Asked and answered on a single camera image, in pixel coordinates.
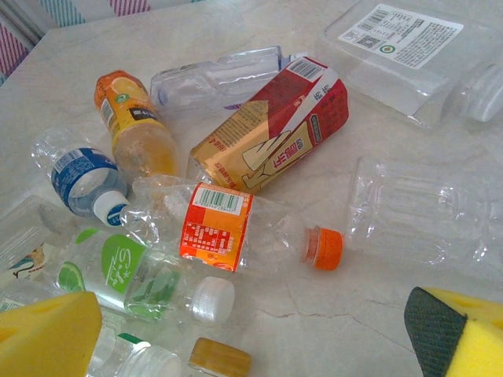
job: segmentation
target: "white marble surface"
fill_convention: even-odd
[[[109,149],[93,103],[98,76],[120,68],[148,86],[160,70],[251,48],[279,44],[286,53],[314,53],[323,28],[354,3],[210,0],[50,31],[0,88],[1,212],[31,192],[57,203],[29,157],[31,141],[41,130],[76,127]],[[503,17],[498,0],[421,3],[496,25]],[[221,116],[213,116],[171,125],[182,146],[182,161],[221,121]],[[351,174],[360,155],[462,160],[485,153],[481,140],[460,130],[425,134],[385,112],[352,102],[347,125],[261,195],[295,204],[320,225],[342,230]],[[487,155],[501,161],[499,153],[492,148]],[[499,166],[494,167],[499,174]],[[185,359],[199,335],[227,342],[254,357],[254,376],[414,377],[421,373],[403,323],[403,308],[414,286],[503,301],[503,292],[490,284],[397,266],[363,252],[346,253],[333,273],[299,265],[288,275],[252,287],[239,276],[236,283],[237,310],[224,328],[190,328],[185,341],[175,346],[169,328],[135,327],[153,342],[181,350]]]

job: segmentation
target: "plastic bottle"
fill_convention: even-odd
[[[394,263],[501,281],[502,213],[484,177],[364,157],[351,189],[345,242]]]
[[[165,119],[235,110],[285,65],[304,55],[283,57],[281,47],[273,46],[169,69],[152,77],[150,97]]]
[[[31,156],[49,177],[68,209],[82,218],[99,218],[119,226],[119,212],[128,204],[127,184],[117,166],[78,131],[51,128],[36,139]]]
[[[98,229],[80,233],[44,273],[61,289],[92,291],[101,305],[144,320],[186,310],[206,324],[222,324],[233,308],[229,281],[197,278],[189,266],[171,262],[162,252]]]
[[[421,8],[362,0],[318,39],[316,54],[359,92],[425,129],[454,116],[470,128],[503,119],[500,31]]]
[[[17,280],[0,292],[0,312],[30,305],[65,292],[35,281]],[[178,377],[182,363],[177,355],[152,346],[133,335],[119,333],[125,320],[101,309],[103,326],[86,377]]]
[[[186,182],[136,180],[137,201],[121,213],[124,227],[152,248],[229,271],[274,273],[297,258],[317,269],[339,264],[338,232],[307,228],[291,207],[258,196]]]
[[[112,154],[128,182],[178,174],[177,147],[141,81],[124,71],[101,76],[94,103],[112,135]]]

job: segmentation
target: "orange bottle label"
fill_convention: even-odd
[[[120,134],[132,126],[149,123],[163,127],[147,89],[125,71],[114,71],[98,79],[94,104],[112,135],[112,150]]]
[[[253,195],[199,183],[190,200],[180,256],[235,272]]]

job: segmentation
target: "plastic packaging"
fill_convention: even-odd
[[[0,312],[30,305],[64,294],[61,289],[38,282],[19,280],[0,292]],[[86,377],[178,377],[182,363],[177,355],[152,346],[133,335],[119,333],[125,320],[101,309],[103,326]]]
[[[101,76],[94,103],[112,135],[112,154],[128,182],[178,174],[178,152],[140,80],[124,71]]]
[[[44,243],[65,247],[79,224],[78,218],[63,208],[58,208],[39,196],[30,196],[0,220],[0,285],[4,271],[9,277],[27,278],[28,274],[40,271],[48,258]]]
[[[31,156],[49,177],[64,205],[82,218],[119,226],[119,212],[129,202],[127,184],[117,166],[78,131],[51,128],[35,140]]]
[[[207,115],[222,108],[236,110],[303,55],[283,57],[281,47],[273,46],[169,69],[152,77],[150,97],[165,119]]]
[[[364,101],[420,127],[454,116],[480,128],[503,119],[502,46],[494,27],[416,2],[362,0],[325,29],[316,54]]]
[[[501,281],[503,212],[483,177],[364,157],[348,208],[348,249]]]
[[[186,310],[206,324],[222,324],[233,308],[232,283],[213,276],[198,279],[187,265],[122,234],[87,229],[62,258],[45,271],[58,287],[92,291],[101,305],[145,320]]]
[[[300,57],[190,151],[187,177],[255,193],[348,117],[337,72]]]
[[[291,207],[206,184],[176,184],[169,177],[138,179],[134,205],[121,220],[152,248],[229,271],[257,275],[281,270],[287,260],[335,269],[342,254],[338,232],[307,228]]]

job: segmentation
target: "orange juice bottle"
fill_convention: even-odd
[[[101,76],[94,103],[112,135],[112,154],[128,182],[155,174],[178,175],[178,153],[147,90],[125,71]]]

